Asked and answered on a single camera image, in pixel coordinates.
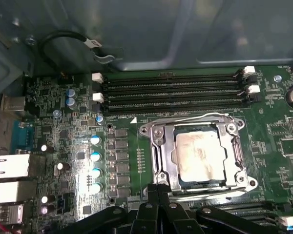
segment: cable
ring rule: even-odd
[[[0,224],[0,230],[6,232],[6,233],[12,233],[12,234],[19,234],[18,232],[15,232],[13,230],[8,230],[6,227]]]
[[[50,67],[52,67],[53,70],[55,70],[56,72],[64,76],[64,73],[59,69],[57,64],[52,59],[50,59],[44,52],[45,45],[56,38],[74,38],[82,42],[87,41],[87,38],[76,32],[56,31],[56,32],[50,33],[38,43],[38,52],[41,58],[43,59],[43,61],[46,62]]]

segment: cpu socket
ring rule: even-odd
[[[140,127],[151,143],[154,183],[178,201],[240,196],[257,187],[247,175],[239,130],[229,114],[158,119]]]

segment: motherboard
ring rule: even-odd
[[[130,210],[149,183],[193,211],[209,204],[261,225],[293,217],[289,66],[25,78],[24,96],[40,110],[15,121],[10,154],[44,158],[24,232]]]

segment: red wire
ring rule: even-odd
[[[5,228],[4,226],[2,226],[1,224],[0,224],[0,229],[1,229],[2,231],[6,232],[6,233],[19,234],[18,232],[14,232],[14,231],[12,231],[12,230],[8,230],[8,229],[6,229],[6,228]]]

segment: white sticker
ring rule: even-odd
[[[102,45],[97,41],[97,40],[89,40],[87,39],[84,44],[88,46],[90,49],[95,48],[95,47],[102,47]]]
[[[135,117],[130,123],[137,123],[137,117]]]

